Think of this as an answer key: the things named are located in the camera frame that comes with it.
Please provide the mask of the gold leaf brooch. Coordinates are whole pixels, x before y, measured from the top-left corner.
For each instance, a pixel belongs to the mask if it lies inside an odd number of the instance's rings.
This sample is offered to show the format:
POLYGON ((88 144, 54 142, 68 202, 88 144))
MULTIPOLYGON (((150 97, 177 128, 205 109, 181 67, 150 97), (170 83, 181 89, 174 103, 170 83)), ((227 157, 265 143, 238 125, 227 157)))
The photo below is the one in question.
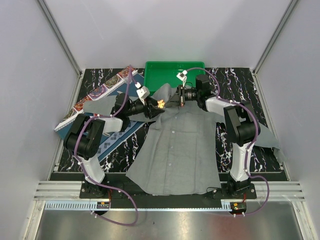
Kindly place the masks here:
POLYGON ((163 99, 157 101, 157 107, 163 109, 165 107, 165 101, 163 99))

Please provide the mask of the grey button shirt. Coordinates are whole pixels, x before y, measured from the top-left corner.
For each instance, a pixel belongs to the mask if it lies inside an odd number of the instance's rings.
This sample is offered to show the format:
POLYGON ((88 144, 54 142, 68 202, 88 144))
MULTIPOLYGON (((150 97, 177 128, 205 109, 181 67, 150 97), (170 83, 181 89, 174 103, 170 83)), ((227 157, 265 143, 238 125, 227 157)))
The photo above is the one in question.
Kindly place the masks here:
MULTIPOLYGON (((111 106, 107 103, 110 98, 87 101, 83 111, 105 114, 103 103, 111 106)), ((159 183, 161 190, 174 184, 187 184, 190 191, 220 187, 216 124, 225 123, 224 117, 200 109, 196 101, 187 101, 183 107, 165 108, 151 121, 155 123, 149 126, 126 177, 143 190, 155 183, 159 183)), ((260 124, 260 131, 255 146, 280 149, 278 140, 266 126, 260 124)))

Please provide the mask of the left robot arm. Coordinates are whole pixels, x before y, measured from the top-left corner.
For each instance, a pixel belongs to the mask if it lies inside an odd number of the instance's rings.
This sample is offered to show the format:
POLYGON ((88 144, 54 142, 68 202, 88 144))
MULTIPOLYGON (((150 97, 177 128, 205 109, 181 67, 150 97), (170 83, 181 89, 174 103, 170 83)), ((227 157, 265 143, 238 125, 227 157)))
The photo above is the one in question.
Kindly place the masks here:
POLYGON ((107 103, 102 104, 106 113, 92 110, 96 116, 79 114, 63 140, 63 146, 73 154, 84 172, 81 198, 103 198, 111 192, 98 160, 103 136, 123 133, 131 123, 131 116, 142 114, 147 120, 158 116, 165 111, 166 104, 163 98, 143 96, 133 100, 126 93, 113 95, 107 103))

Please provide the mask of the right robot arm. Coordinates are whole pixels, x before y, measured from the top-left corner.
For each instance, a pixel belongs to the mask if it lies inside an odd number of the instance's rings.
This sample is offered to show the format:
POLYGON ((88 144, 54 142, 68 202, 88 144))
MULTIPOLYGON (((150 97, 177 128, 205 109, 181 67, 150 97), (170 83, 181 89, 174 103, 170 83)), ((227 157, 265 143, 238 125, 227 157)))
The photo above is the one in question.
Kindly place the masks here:
POLYGON ((176 77, 182 84, 178 85, 164 106, 183 107, 187 101, 196 101, 200 109, 224 117, 227 137, 232 143, 232 167, 226 187, 220 192, 235 199, 248 196, 251 192, 250 158, 261 131, 251 104, 215 96, 208 75, 197 75, 195 87, 191 88, 186 87, 187 71, 179 72, 176 77))

